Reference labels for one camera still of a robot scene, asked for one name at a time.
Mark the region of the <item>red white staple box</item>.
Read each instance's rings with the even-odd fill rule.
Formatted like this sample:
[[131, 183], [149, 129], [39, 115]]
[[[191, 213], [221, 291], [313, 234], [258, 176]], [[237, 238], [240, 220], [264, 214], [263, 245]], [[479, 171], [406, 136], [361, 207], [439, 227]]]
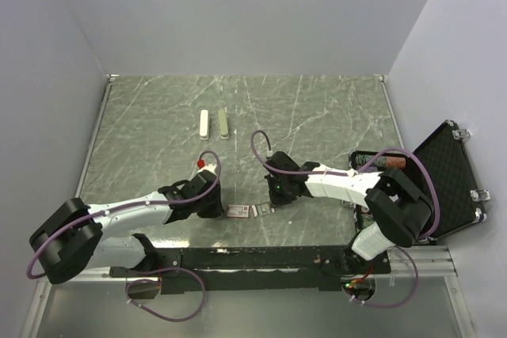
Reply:
[[227, 218], [249, 218], [250, 205], [234, 205], [231, 204], [227, 207]]

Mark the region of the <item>staple strip pack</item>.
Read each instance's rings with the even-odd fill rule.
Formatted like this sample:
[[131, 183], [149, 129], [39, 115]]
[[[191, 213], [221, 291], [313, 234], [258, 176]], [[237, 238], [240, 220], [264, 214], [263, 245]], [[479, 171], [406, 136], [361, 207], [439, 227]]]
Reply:
[[270, 215], [275, 212], [275, 208], [270, 202], [258, 203], [251, 206], [251, 213], [254, 218], [258, 218], [265, 215]]

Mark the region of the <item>white stapler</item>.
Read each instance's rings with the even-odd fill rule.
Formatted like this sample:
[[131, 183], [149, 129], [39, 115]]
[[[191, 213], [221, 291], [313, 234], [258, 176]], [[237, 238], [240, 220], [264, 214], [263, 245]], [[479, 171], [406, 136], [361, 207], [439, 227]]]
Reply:
[[210, 131], [209, 111], [207, 109], [203, 109], [200, 111], [200, 124], [199, 124], [200, 138], [203, 140], [208, 140], [209, 131]]

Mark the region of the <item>beige green stapler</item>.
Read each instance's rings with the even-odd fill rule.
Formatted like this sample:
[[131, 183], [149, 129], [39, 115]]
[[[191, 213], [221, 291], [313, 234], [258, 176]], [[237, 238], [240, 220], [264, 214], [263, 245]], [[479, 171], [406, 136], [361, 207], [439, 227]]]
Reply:
[[219, 121], [219, 135], [221, 139], [229, 138], [229, 127], [227, 122], [227, 113], [224, 108], [221, 108], [218, 111], [218, 121]]

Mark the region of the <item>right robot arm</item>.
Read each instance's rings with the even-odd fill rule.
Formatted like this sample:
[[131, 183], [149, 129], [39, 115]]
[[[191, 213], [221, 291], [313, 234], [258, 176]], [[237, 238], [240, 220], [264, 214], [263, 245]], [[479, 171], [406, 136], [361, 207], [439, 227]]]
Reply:
[[431, 219], [433, 201], [401, 170], [359, 173], [313, 161], [298, 165], [285, 152], [267, 157], [265, 176], [274, 207], [300, 197], [338, 199], [363, 207], [373, 219], [344, 249], [341, 262], [352, 273], [365, 272], [373, 260], [394, 246], [409, 248]]

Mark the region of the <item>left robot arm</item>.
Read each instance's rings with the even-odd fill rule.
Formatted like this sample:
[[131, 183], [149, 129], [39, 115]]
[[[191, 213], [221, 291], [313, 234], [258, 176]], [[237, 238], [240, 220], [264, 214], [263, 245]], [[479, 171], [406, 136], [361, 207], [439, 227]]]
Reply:
[[34, 251], [27, 269], [37, 279], [35, 264], [52, 284], [73, 279], [82, 271], [122, 267], [145, 276], [156, 266], [157, 252], [139, 233], [146, 226], [164, 226], [191, 215], [223, 215], [220, 170], [203, 165], [190, 180], [180, 180], [136, 199], [117, 203], [86, 204], [77, 197], [64, 202], [29, 238]]

